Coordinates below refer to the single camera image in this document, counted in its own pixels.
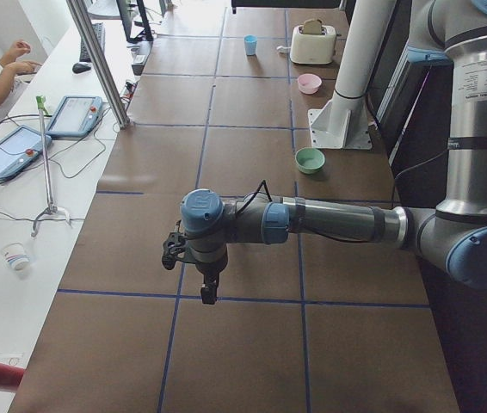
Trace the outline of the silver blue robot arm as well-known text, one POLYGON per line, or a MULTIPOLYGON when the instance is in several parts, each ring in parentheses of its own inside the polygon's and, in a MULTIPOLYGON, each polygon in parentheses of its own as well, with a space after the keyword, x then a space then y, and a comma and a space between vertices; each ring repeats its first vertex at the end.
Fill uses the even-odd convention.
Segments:
POLYGON ((265 184, 242 200, 196 189, 163 243, 162 263, 193 264, 202 301, 214 304, 231 243, 284 243, 291 233, 415 251, 469 287, 487 288, 487 1, 415 1, 408 59, 453 64, 445 199, 433 209, 384 210, 273 196, 265 184))

